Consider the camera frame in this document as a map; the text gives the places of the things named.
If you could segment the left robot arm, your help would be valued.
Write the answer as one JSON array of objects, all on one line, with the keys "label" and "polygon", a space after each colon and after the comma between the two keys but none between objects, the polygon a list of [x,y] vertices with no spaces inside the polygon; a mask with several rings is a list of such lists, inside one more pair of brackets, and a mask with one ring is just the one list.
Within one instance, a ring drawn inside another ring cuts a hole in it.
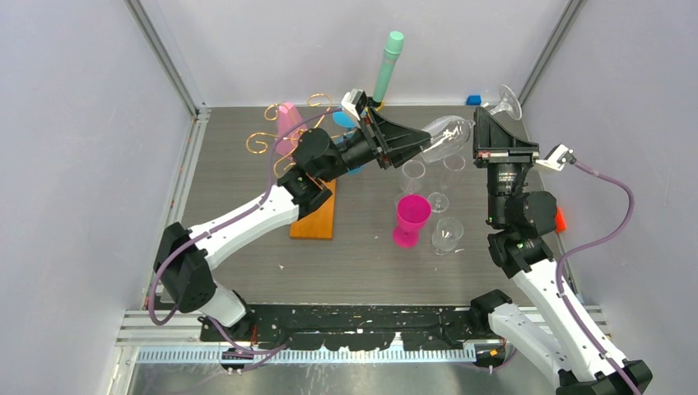
[{"label": "left robot arm", "polygon": [[336,142],[322,128],[302,132],[293,166],[271,174],[265,191],[223,216],[191,228],[164,228],[153,263],[152,288],[163,285],[175,312],[202,313],[232,340],[244,340],[253,320],[242,298],[215,281],[214,270],[229,256],[266,233],[317,211],[333,195],[327,182],[363,165],[399,168],[430,146],[429,132],[403,126],[368,108],[351,136]]}]

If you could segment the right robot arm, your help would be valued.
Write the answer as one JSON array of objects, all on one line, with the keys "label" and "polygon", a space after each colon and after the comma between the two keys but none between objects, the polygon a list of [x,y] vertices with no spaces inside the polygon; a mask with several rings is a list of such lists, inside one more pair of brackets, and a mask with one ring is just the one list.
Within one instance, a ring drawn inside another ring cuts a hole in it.
[{"label": "right robot arm", "polygon": [[565,259],[544,236],[557,228],[556,198],[526,190],[530,170],[594,170],[556,146],[541,156],[536,143],[517,138],[489,112],[474,113],[472,157],[487,173],[489,252],[494,264],[529,298],[545,327],[532,323],[500,290],[473,299],[470,327],[479,337],[503,337],[544,373],[559,394],[641,394],[653,375],[629,360],[599,328],[565,280]]}]

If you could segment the magenta plastic wine glass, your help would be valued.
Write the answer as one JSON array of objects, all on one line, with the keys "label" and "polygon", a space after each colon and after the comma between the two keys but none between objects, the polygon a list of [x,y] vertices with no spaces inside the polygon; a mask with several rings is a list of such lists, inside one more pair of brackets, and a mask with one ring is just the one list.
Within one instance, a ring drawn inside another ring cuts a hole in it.
[{"label": "magenta plastic wine glass", "polygon": [[418,194],[402,197],[397,205],[393,242],[403,249],[415,247],[430,215],[431,205],[425,197]]}]

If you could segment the clear flute glass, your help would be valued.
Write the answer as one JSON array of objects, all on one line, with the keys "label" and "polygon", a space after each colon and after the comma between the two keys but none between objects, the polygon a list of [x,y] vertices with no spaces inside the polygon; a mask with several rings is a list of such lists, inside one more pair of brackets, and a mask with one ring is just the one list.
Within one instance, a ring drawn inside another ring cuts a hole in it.
[{"label": "clear flute glass", "polygon": [[407,195],[421,191],[426,174],[426,166],[420,160],[408,160],[401,167],[399,187],[401,192],[393,200],[397,206]]}]

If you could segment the clear wine glass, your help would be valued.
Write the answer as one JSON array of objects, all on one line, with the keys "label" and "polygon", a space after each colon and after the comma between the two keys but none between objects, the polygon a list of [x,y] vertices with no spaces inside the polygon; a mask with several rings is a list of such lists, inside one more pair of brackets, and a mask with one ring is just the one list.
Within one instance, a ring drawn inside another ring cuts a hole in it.
[{"label": "clear wine glass", "polygon": [[447,156],[440,162],[436,190],[427,197],[432,212],[442,213],[449,208],[449,194],[461,184],[466,164],[460,154]]}]

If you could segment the blue plastic wine glass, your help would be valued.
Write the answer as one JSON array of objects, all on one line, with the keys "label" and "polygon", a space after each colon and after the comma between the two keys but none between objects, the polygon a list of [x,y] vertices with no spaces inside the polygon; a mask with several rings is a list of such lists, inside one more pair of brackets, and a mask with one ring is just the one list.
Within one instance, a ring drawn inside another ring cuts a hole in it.
[{"label": "blue plastic wine glass", "polygon": [[343,129],[338,136],[333,138],[337,146],[353,137],[356,133],[356,121],[346,115],[341,109],[337,109],[337,112],[333,113],[333,122]]}]

